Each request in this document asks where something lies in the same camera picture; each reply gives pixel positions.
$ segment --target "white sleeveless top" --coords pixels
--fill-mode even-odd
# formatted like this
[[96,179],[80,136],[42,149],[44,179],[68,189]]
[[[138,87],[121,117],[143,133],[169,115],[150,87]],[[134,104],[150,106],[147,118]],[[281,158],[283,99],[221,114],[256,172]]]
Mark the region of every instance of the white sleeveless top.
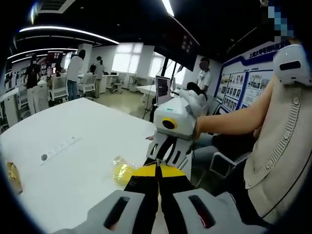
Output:
[[244,169],[250,200],[265,221],[277,221],[296,198],[310,168],[311,140],[312,88],[284,86],[276,79],[259,139]]

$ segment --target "black ceiling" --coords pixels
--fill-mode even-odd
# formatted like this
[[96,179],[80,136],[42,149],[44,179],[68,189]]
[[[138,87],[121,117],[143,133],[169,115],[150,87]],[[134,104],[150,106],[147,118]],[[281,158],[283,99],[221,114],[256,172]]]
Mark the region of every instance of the black ceiling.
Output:
[[[57,4],[61,2],[64,0],[45,0],[44,7],[46,10],[49,7],[57,9]],[[201,55],[225,61],[269,40],[261,27],[259,0],[170,2],[175,18],[200,43]],[[63,14],[40,13],[34,25],[66,26],[118,42],[141,41],[157,45],[164,33],[164,25],[169,20],[171,19],[161,0],[76,0]],[[254,28],[256,29],[252,33],[237,43]],[[11,47],[12,54],[41,48],[77,48],[79,44],[84,43],[81,39],[92,41],[93,45],[113,45],[89,35],[58,30],[22,32],[18,33],[15,39],[16,47]]]

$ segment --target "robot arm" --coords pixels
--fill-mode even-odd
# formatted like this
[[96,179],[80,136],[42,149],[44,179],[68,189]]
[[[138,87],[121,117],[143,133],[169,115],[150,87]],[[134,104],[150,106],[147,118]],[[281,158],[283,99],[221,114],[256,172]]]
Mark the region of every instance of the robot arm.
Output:
[[199,97],[193,90],[179,90],[178,94],[180,97],[160,105],[155,111],[156,132],[148,148],[145,165],[156,159],[163,160],[171,146],[167,165],[182,169],[187,163],[186,155],[193,144],[201,107]]

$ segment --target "blue display board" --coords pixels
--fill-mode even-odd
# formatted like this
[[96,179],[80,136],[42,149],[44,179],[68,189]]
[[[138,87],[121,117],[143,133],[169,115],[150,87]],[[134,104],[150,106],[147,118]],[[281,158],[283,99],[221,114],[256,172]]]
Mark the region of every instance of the blue display board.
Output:
[[214,97],[221,113],[251,105],[273,77],[273,57],[287,43],[267,42],[222,65]]

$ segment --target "power strip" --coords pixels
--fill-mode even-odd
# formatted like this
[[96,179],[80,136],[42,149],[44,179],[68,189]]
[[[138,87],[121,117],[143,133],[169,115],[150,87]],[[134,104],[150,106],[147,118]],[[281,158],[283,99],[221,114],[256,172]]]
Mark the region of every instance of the power strip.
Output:
[[72,136],[70,139],[62,143],[61,145],[55,147],[54,149],[50,150],[47,154],[43,154],[40,157],[40,166],[42,166],[44,163],[49,161],[51,158],[53,158],[55,155],[59,154],[63,150],[67,149],[72,144],[76,143],[77,141],[81,140],[81,137],[74,137]]

